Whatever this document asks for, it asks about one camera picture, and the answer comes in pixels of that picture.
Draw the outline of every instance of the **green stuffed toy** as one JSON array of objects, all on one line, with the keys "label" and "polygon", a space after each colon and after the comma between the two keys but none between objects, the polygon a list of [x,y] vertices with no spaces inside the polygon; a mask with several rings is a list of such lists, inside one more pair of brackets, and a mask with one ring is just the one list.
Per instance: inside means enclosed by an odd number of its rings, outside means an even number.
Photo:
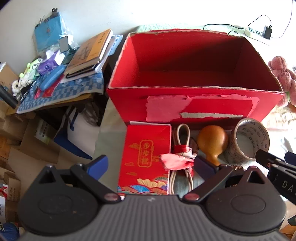
[{"label": "green stuffed toy", "polygon": [[26,73],[30,73],[33,69],[37,69],[39,64],[42,62],[41,58],[34,60],[32,63],[27,64],[27,68],[23,73],[20,73],[20,78],[23,78]]}]

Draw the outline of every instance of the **red gift box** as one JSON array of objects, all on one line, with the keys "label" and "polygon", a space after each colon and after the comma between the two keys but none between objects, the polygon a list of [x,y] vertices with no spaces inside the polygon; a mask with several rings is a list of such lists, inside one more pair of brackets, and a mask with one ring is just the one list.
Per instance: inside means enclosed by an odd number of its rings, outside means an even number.
[{"label": "red gift box", "polygon": [[170,125],[129,125],[124,144],[118,194],[168,194],[168,175],[160,162],[170,153]]},{"label": "red gift box", "polygon": [[203,30],[130,33],[107,90],[124,122],[232,129],[262,121],[283,97],[244,37]]}]

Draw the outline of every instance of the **packing tape roll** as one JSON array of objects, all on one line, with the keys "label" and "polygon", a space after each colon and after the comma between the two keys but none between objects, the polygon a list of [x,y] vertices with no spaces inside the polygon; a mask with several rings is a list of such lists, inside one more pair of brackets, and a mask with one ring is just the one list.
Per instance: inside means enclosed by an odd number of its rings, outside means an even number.
[{"label": "packing tape roll", "polygon": [[230,165],[244,166],[255,161],[259,149],[268,151],[269,145],[269,135],[265,127],[255,119],[245,118],[230,133],[224,157]]}]

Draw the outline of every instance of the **stack of books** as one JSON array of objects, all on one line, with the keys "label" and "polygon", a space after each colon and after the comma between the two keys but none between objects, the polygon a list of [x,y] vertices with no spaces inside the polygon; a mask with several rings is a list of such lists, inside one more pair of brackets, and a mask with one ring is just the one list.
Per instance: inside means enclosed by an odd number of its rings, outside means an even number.
[{"label": "stack of books", "polygon": [[93,75],[102,69],[115,42],[112,35],[113,31],[107,29],[80,46],[64,72],[67,81]]}]

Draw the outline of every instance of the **blue checkered cloth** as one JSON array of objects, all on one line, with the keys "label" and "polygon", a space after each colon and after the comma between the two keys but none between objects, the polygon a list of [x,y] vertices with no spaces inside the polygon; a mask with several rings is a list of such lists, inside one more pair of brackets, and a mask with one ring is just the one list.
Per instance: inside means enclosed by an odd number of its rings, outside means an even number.
[{"label": "blue checkered cloth", "polygon": [[[123,36],[115,35],[115,43],[112,46],[109,56],[114,54],[116,48],[121,42]],[[41,85],[44,80],[44,76],[40,76],[30,89],[28,95],[25,97],[23,102],[20,104],[17,113],[22,114],[39,109],[43,106],[52,105],[64,100],[70,100],[86,93],[104,93],[104,79],[102,71],[77,80],[72,80],[66,83],[59,84],[51,97],[39,97],[34,99],[36,89]]]}]

